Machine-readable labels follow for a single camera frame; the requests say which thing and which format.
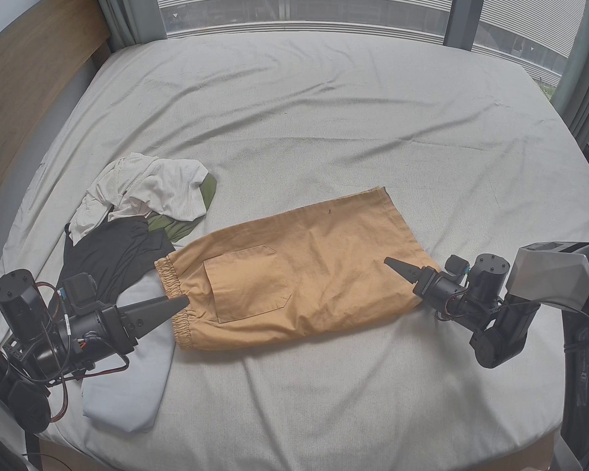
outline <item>white bed sheet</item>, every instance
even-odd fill
[[[589,167],[518,65],[375,36],[217,35],[112,55],[35,175],[0,273],[55,281],[63,225],[132,151],[197,159],[217,178],[183,244],[376,185],[440,265],[589,240]],[[149,433],[96,426],[71,382],[68,414],[44,436],[127,470],[463,469],[554,429],[564,391],[557,310],[539,310],[523,352],[494,370],[469,336],[419,308],[349,334],[177,349]]]

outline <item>back pocket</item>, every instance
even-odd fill
[[[210,280],[219,323],[281,309],[291,292],[279,257],[255,246],[203,262]]]

